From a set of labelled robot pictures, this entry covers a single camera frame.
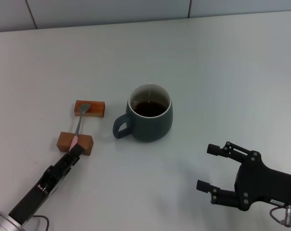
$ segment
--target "orange wooden block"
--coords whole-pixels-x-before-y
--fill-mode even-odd
[[[57,147],[60,152],[68,152],[70,144],[72,143],[75,134],[69,132],[61,132],[58,138]],[[78,144],[84,148],[84,155],[91,155],[93,148],[93,138],[89,135],[78,135]]]
[[[83,116],[92,116],[92,117],[103,117],[105,113],[105,102],[98,102],[98,101],[84,101],[84,100],[77,100],[74,108],[75,115],[79,116],[80,113],[78,111],[78,107],[83,103],[91,104],[90,109],[83,114]]]

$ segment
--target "metal spoon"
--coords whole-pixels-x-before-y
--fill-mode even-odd
[[[80,118],[79,118],[79,122],[78,122],[77,129],[75,132],[75,136],[73,137],[69,150],[71,150],[75,146],[75,144],[78,142],[78,135],[79,135],[80,125],[81,125],[82,115],[83,113],[87,112],[90,109],[90,107],[91,107],[91,104],[89,103],[83,103],[78,107]]]

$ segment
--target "table surface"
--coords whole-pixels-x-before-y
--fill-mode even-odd
[[[169,91],[172,129],[153,143],[116,140],[114,120],[148,82]],[[283,229],[272,205],[212,205],[195,187],[234,189],[239,163],[206,154],[209,143],[257,150],[291,174],[291,12],[0,33],[1,211],[63,155],[56,142],[76,129],[76,100],[105,101],[105,117],[84,118],[91,156],[36,213],[50,231]]]

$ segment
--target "robotic arm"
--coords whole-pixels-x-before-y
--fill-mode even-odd
[[[234,192],[198,180],[197,190],[209,192],[212,204],[236,207],[242,211],[247,211],[256,201],[277,205],[278,208],[286,209],[285,219],[279,221],[273,217],[271,213],[274,209],[270,211],[270,215],[280,224],[291,227],[291,175],[266,167],[259,152],[248,151],[230,142],[223,148],[209,144],[207,153],[241,163]]]
[[[54,166],[50,166],[36,185],[8,214],[0,212],[0,231],[24,231],[22,226],[58,188],[84,149],[76,144]]]

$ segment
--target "dark gray mug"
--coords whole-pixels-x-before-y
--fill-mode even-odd
[[[142,111],[142,114],[137,110],[140,103],[153,103],[163,107],[163,110],[154,111],[154,114],[149,114],[151,111]],[[113,135],[117,138],[123,138],[132,134],[136,139],[141,141],[155,141],[168,133],[172,126],[173,108],[172,101],[168,92],[156,85],[145,84],[138,86],[130,95],[126,114],[118,117],[113,125]],[[127,127],[119,131],[122,124],[126,123]]]

